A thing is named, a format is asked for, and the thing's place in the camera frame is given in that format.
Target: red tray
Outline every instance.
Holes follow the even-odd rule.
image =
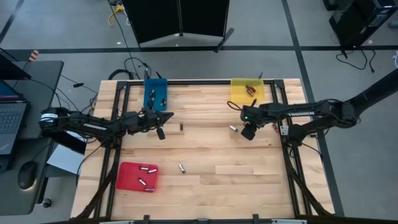
[[[156,172],[147,173],[147,170],[141,170],[140,167],[148,168],[149,170],[157,169]],[[137,164],[133,162],[123,162],[120,165],[118,180],[116,181],[116,188],[119,190],[134,190],[141,192],[149,192],[145,188],[156,190],[157,179],[159,177],[159,168],[157,165],[151,164]],[[138,179],[141,178],[146,185],[143,185]]]

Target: yellow bin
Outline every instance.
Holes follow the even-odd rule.
[[[246,85],[256,89],[254,96],[247,92]],[[264,100],[264,81],[257,78],[232,78],[231,79],[231,101],[233,103],[251,104],[254,99],[257,102]]]

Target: wooden table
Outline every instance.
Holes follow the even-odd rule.
[[[284,81],[289,103],[304,103],[300,80]],[[271,88],[265,87],[265,100],[258,103],[272,102]],[[110,118],[115,89],[116,81],[102,81],[95,116]],[[131,87],[128,111],[141,110],[143,92],[143,86]],[[153,194],[116,189],[112,220],[142,220],[144,215],[151,220],[242,219],[253,214],[294,217],[280,137],[270,124],[258,130],[253,141],[230,130],[230,125],[241,130],[243,122],[239,112],[226,104],[229,85],[169,85],[168,94],[168,111],[175,115],[164,126],[166,140],[160,141],[155,131],[126,135],[119,163],[157,164],[158,189]],[[293,119],[295,123],[308,121]],[[317,148],[314,138],[307,137],[304,143]],[[86,155],[97,147],[98,143],[88,145]],[[305,146],[299,151],[308,188],[333,213],[320,156]],[[103,156],[104,150],[98,150],[83,164],[71,217],[78,215],[96,192]],[[109,159],[110,169],[113,157]],[[186,174],[181,173],[179,163]],[[297,185],[296,191],[304,213]],[[107,197],[106,192],[101,214]]]

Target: blue tray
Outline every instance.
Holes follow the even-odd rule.
[[[169,101],[167,100],[167,79],[165,78],[156,78],[156,79],[148,79],[144,81],[145,93],[144,93],[144,106],[147,106],[149,98],[149,94],[152,90],[155,90],[155,101],[154,107],[155,110],[165,111],[167,110],[167,105]],[[160,106],[160,103],[163,99],[166,99],[166,105]]]

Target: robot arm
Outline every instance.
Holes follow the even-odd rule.
[[[165,139],[162,126],[173,115],[156,111],[149,105],[138,113],[127,112],[117,120],[108,121],[78,111],[68,111],[66,108],[48,108],[42,111],[39,124],[43,136],[58,142],[65,139],[63,137],[67,135],[66,131],[73,131],[82,136],[96,138],[103,147],[116,147],[117,138],[123,137],[126,132],[133,135],[156,129],[159,139]]]
[[[254,107],[254,101],[251,106],[243,106],[241,110],[241,120],[246,123],[242,135],[248,140],[252,140],[257,129],[268,123],[276,123],[287,117],[317,116],[318,119],[304,125],[293,124],[289,127],[280,127],[281,134],[287,136],[289,144],[301,146],[303,139],[308,134],[331,127],[351,128],[355,126],[363,111],[396,91],[398,91],[398,69],[347,101],[327,99],[317,103],[297,105],[267,103],[259,105],[258,108]]]

